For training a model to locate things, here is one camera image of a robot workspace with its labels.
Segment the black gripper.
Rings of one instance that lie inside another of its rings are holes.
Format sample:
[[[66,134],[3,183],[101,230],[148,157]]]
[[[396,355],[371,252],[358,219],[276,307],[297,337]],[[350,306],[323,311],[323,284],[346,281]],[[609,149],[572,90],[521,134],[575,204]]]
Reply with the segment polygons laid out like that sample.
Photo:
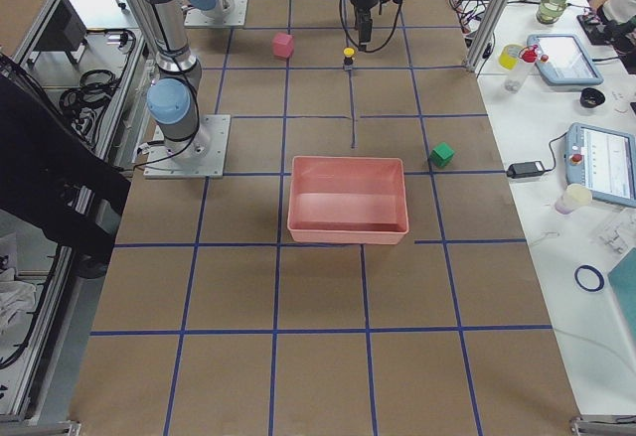
[[[358,24],[359,43],[368,44],[372,38],[372,8],[354,6],[355,23]]]

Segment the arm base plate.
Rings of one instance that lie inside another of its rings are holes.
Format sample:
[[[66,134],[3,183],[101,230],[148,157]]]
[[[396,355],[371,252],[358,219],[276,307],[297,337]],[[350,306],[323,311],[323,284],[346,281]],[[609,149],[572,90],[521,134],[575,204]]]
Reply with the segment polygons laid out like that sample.
[[[242,28],[245,25],[248,0],[235,0],[235,6],[227,14],[204,13],[194,8],[188,0],[185,8],[185,26],[190,29]]]
[[[153,139],[162,144],[149,151],[143,175],[148,179],[221,178],[224,174],[231,117],[227,114],[203,115],[192,142],[165,140],[159,126]]]

